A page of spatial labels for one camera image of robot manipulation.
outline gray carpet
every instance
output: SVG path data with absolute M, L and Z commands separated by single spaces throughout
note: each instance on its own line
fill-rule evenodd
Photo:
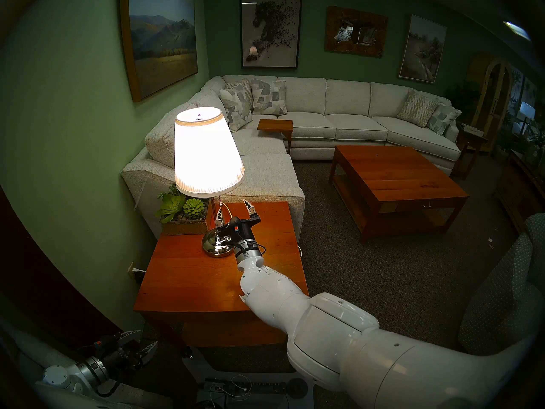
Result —
M 359 231 L 335 188 L 330 162 L 295 161 L 306 196 L 300 246 L 311 296 L 329 292 L 374 315 L 383 329 L 460 350 L 458 327 L 469 299 L 517 233 L 492 195 L 501 165 L 478 156 L 467 180 L 454 180 L 470 195 L 444 235 L 410 235 L 359 243 Z M 155 339 L 150 328 L 146 339 Z M 222 371 L 291 372 L 282 346 L 201 349 Z M 187 407 L 195 384 L 181 357 L 164 339 L 157 356 L 130 385 Z M 355 408 L 345 393 L 314 388 L 315 408 Z

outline sofa arm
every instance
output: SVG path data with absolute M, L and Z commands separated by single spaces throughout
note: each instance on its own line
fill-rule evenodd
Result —
M 449 127 L 447 127 L 445 132 L 445 137 L 451 142 L 456 143 L 456 138 L 458 137 L 458 128 L 456 127 L 456 120 L 453 120 L 452 123 L 449 124 Z
M 154 161 L 144 148 L 121 171 L 121 176 L 135 200 L 135 208 L 138 207 L 154 236 L 159 239 L 162 228 L 155 213 L 161 201 L 157 195 L 167 191 L 174 181 L 174 169 Z

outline white sofa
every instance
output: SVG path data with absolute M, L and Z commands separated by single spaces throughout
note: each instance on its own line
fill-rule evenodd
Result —
M 233 133 L 246 168 L 246 179 L 237 189 L 223 195 L 222 200 L 239 202 L 245 197 L 254 202 L 287 201 L 298 239 L 303 224 L 305 195 L 299 187 L 292 159 L 332 159 L 338 144 L 412 146 L 450 174 L 460 155 L 455 144 L 458 129 L 454 122 L 445 136 L 439 136 L 432 130 L 396 118 L 409 92 L 405 86 L 320 78 L 216 76 L 188 102 L 167 113 L 146 136 L 146 148 L 122 170 L 121 174 L 135 199 L 135 207 L 139 208 L 157 238 L 161 234 L 159 220 L 154 217 L 160 206 L 157 194 L 164 192 L 174 181 L 176 115 L 195 106 L 217 107 L 225 115 L 218 92 L 226 82 L 241 78 L 285 80 L 288 113 L 279 117 L 253 116 L 250 123 Z M 447 99 L 437 98 L 450 105 Z M 280 134 L 257 130 L 262 118 L 293 120 L 290 156 L 285 152 Z

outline end table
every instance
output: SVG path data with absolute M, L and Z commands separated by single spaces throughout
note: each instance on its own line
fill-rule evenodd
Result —
M 265 264 L 308 295 L 288 203 L 253 204 L 262 220 L 253 233 L 267 248 Z M 229 208 L 241 218 L 248 215 L 242 202 Z M 202 237 L 161 234 L 134 311 L 180 349 L 283 343 L 286 335 L 261 321 L 240 299 L 242 273 L 234 254 L 211 258 L 201 247 Z M 170 326 L 177 322 L 184 323 L 181 336 Z
M 292 150 L 292 133 L 293 133 L 293 121 L 292 120 L 260 120 L 257 125 L 257 130 L 273 131 L 282 133 L 288 140 L 288 154 Z
M 477 155 L 481 150 L 481 147 L 486 142 L 488 142 L 488 139 L 466 132 L 463 126 L 459 123 L 456 123 L 456 125 L 458 126 L 458 140 L 456 141 L 456 145 L 460 149 L 460 157 L 458 158 L 458 161 L 456 161 L 456 163 L 454 164 L 454 168 L 452 169 L 451 174 L 460 177 L 462 180 L 465 180 L 469 172 L 471 171 L 475 160 L 477 159 Z M 473 153 L 473 156 L 471 157 L 471 161 L 469 162 L 468 166 L 464 168 L 463 158 L 465 153 L 467 152 L 468 146 L 474 148 L 475 151 Z

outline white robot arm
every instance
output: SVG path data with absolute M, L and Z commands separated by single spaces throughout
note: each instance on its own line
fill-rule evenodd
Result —
M 219 227 L 237 243 L 241 299 L 265 323 L 288 335 L 295 369 L 329 390 L 346 391 L 362 407 L 481 407 L 509 380 L 531 346 L 528 337 L 492 356 L 473 356 L 380 329 L 378 320 L 329 293 L 306 296 L 263 265 L 251 231 L 260 221 L 233 217 Z

